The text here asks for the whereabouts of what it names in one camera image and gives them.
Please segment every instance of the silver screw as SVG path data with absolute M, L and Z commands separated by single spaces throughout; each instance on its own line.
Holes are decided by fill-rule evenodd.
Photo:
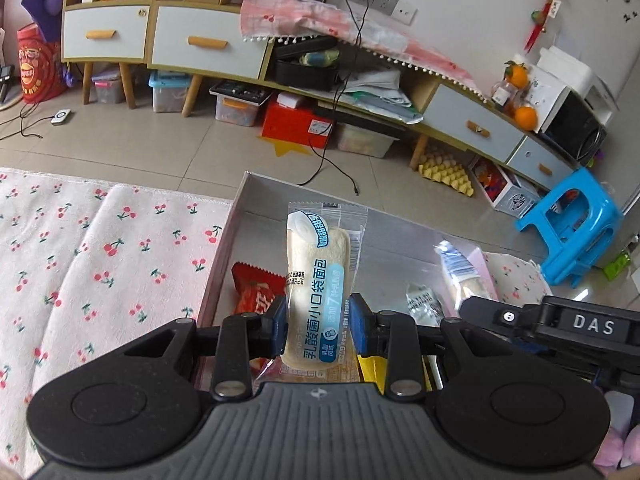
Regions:
M 420 383 L 412 379 L 402 379 L 391 384 L 391 391 L 399 397 L 410 397 L 422 391 Z
M 246 388 L 240 381 L 222 381 L 214 390 L 220 397 L 237 397 L 244 394 Z

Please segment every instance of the microwave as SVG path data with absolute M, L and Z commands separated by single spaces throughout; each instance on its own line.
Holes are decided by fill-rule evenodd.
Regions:
M 529 80 L 524 97 L 538 113 L 538 137 L 565 158 L 586 166 L 607 137 L 591 105 L 537 66 L 529 68 Z

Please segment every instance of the blue plastic stool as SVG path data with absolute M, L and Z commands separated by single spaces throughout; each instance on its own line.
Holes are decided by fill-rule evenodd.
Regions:
M 569 190 L 579 195 L 561 213 L 554 204 Z M 549 285 L 571 277 L 575 288 L 585 273 L 604 254 L 622 223 L 622 213 L 586 168 L 573 173 L 538 202 L 515 225 L 518 231 L 535 226 L 549 255 L 542 275 Z

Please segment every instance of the tile floor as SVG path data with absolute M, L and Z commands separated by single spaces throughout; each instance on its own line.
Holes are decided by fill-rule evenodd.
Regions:
M 25 125 L 61 108 L 71 108 L 73 116 L 61 126 L 46 120 L 26 131 L 42 139 L 18 134 L 0 140 L 0 166 L 220 198 L 235 196 L 247 170 L 298 184 L 318 167 L 319 158 L 312 153 L 276 156 L 273 145 L 258 138 L 258 127 L 215 120 L 212 98 L 201 100 L 195 113 L 184 119 L 180 114 L 153 113 L 148 91 L 136 90 L 140 92 L 135 110 L 128 110 L 125 104 L 82 106 L 78 91 L 40 104 Z M 0 112 L 0 123 L 16 116 L 19 109 L 20 105 Z M 0 137 L 19 127 L 19 120 L 0 125 Z M 396 142 L 384 159 L 338 150 L 327 153 L 356 180 L 360 195 L 356 196 L 349 179 L 329 164 L 309 184 L 315 190 L 469 238 L 485 250 L 538 261 L 546 255 L 535 232 L 516 232 L 513 219 L 492 210 L 479 193 L 468 198 L 410 171 L 409 146 Z M 633 286 L 628 291 L 606 286 L 598 272 L 588 282 L 599 291 L 612 289 L 612 295 L 604 294 L 603 303 L 627 306 L 638 295 Z M 562 290 L 566 297 L 575 294 Z

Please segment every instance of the red cylindrical container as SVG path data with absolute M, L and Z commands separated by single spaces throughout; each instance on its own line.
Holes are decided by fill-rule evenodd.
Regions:
M 46 43 L 35 23 L 21 28 L 17 35 L 24 100 L 41 103 L 62 94 L 66 85 L 62 79 L 60 44 Z

